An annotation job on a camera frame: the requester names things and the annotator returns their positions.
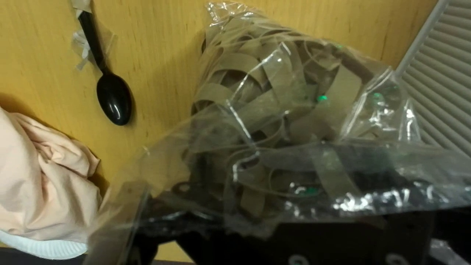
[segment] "spoon bowl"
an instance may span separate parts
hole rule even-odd
[[[115,75],[105,73],[98,82],[98,97],[105,114],[117,125],[126,125],[132,119],[132,92],[127,82]]]

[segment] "black plastic spoon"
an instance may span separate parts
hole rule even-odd
[[[117,125],[126,125],[132,119],[133,100],[127,82],[115,75],[106,64],[93,14],[83,11],[79,20],[86,32],[95,61],[104,76],[98,84],[98,95],[106,116]]]

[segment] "pink fabric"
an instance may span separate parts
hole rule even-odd
[[[83,144],[0,107],[0,229],[34,240],[87,240],[99,159]]]

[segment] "metal grommet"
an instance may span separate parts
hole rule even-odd
[[[302,254],[292,254],[289,265],[310,265],[310,260]]]
[[[401,254],[396,254],[396,253],[391,253],[386,256],[386,263],[388,265],[410,265],[410,262],[401,256]]]

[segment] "white vent grille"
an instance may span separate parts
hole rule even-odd
[[[398,72],[423,140],[471,156],[471,0],[441,1]]]

